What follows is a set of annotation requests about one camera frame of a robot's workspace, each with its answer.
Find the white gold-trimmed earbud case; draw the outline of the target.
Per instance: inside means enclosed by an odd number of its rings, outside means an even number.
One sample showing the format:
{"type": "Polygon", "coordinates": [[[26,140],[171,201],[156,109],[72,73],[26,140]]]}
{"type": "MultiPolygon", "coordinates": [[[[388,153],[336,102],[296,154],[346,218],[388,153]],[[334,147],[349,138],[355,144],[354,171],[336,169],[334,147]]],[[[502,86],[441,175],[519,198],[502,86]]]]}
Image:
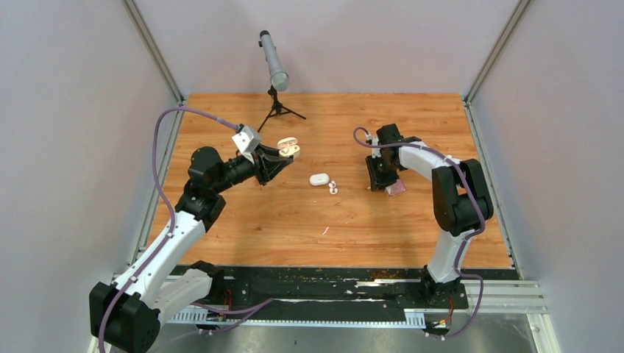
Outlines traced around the white gold-trimmed earbud case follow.
{"type": "Polygon", "coordinates": [[[277,142],[277,149],[281,157],[293,157],[299,156],[300,147],[298,145],[298,139],[295,137],[284,138],[277,142]]]}

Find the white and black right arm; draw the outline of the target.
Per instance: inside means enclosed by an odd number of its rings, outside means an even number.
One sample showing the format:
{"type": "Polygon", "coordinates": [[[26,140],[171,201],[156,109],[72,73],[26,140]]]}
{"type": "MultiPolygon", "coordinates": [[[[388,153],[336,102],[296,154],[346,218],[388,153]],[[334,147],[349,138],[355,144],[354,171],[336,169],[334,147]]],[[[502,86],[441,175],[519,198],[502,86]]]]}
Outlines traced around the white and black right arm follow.
{"type": "Polygon", "coordinates": [[[431,183],[433,214],[440,233],[425,266],[419,296],[426,305],[438,307],[457,292],[465,277],[461,265],[467,249],[493,216],[483,168],[476,159],[456,159],[419,138],[406,138],[395,124],[364,134],[360,144],[371,150],[365,159],[371,190],[392,192],[400,184],[399,172],[405,170],[431,183]]]}

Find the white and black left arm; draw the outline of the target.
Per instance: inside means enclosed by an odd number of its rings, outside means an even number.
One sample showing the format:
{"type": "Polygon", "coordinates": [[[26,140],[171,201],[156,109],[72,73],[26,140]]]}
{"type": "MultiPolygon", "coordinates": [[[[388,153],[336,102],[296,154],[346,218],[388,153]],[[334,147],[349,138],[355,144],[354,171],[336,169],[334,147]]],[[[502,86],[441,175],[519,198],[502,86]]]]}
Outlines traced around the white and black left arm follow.
{"type": "Polygon", "coordinates": [[[225,295],[224,272],[205,261],[195,262],[179,279],[166,283],[182,256],[216,223],[226,205],[222,192],[250,178],[260,185],[274,179],[298,155],[294,147],[274,149],[262,144],[251,152],[223,161],[210,146],[191,155],[189,180],[170,220],[156,240],[121,275],[90,292],[91,333],[98,349],[147,352],[160,329],[179,311],[203,299],[220,302],[225,295]]]}

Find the white oval earbud case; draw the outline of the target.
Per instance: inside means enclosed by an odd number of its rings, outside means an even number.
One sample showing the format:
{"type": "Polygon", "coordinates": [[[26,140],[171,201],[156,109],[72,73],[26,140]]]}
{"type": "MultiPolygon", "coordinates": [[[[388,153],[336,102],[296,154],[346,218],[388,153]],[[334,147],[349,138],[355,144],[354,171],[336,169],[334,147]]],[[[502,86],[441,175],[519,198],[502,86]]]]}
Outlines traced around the white oval earbud case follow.
{"type": "Polygon", "coordinates": [[[308,181],[312,186],[327,185],[330,182],[330,176],[326,173],[312,174],[308,181]]]}

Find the black microphone tripod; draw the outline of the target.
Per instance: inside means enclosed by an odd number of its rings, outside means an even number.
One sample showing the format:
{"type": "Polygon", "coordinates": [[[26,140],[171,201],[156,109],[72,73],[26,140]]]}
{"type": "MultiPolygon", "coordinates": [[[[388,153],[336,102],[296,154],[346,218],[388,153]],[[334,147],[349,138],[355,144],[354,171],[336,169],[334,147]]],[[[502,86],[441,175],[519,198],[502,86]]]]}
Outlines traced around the black microphone tripod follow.
{"type": "Polygon", "coordinates": [[[307,119],[302,114],[299,114],[299,113],[297,113],[297,112],[287,108],[283,103],[281,103],[280,100],[278,99],[277,89],[273,85],[271,85],[270,88],[267,90],[267,94],[272,99],[272,107],[271,107],[269,113],[264,118],[263,122],[258,127],[258,132],[260,132],[262,130],[262,128],[264,128],[264,126],[266,125],[266,123],[268,122],[268,120],[270,118],[276,118],[276,117],[279,117],[279,116],[282,116],[282,115],[292,114],[292,115],[295,115],[296,117],[301,118],[303,120],[307,119]]]}

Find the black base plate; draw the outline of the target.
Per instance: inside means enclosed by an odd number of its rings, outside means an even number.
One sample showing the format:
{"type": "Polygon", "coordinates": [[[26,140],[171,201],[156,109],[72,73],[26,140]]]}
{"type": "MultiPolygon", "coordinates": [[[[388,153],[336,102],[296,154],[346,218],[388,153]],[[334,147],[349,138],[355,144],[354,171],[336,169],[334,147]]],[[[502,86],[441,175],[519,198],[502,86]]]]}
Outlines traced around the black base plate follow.
{"type": "Polygon", "coordinates": [[[224,266],[224,279],[202,304],[240,310],[269,300],[254,314],[261,320],[377,321],[405,318],[406,309],[442,316],[468,307],[463,285],[447,301],[419,296],[423,268],[224,266]]]}

